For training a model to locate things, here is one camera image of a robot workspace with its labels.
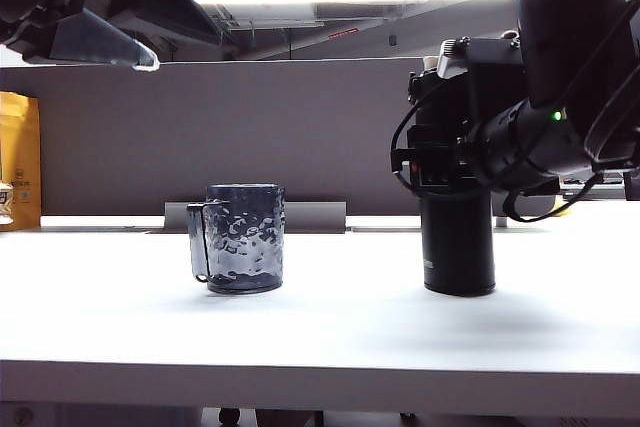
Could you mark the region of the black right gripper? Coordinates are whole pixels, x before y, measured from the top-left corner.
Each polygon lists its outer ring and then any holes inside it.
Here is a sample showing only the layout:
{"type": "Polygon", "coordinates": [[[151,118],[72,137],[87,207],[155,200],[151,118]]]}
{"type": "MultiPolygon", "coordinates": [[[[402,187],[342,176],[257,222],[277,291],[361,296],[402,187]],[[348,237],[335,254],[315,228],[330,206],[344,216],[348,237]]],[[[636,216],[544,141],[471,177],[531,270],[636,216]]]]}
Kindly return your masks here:
{"type": "Polygon", "coordinates": [[[443,123],[419,122],[407,132],[406,161],[412,193],[484,193],[489,141],[448,132],[443,123]]]}

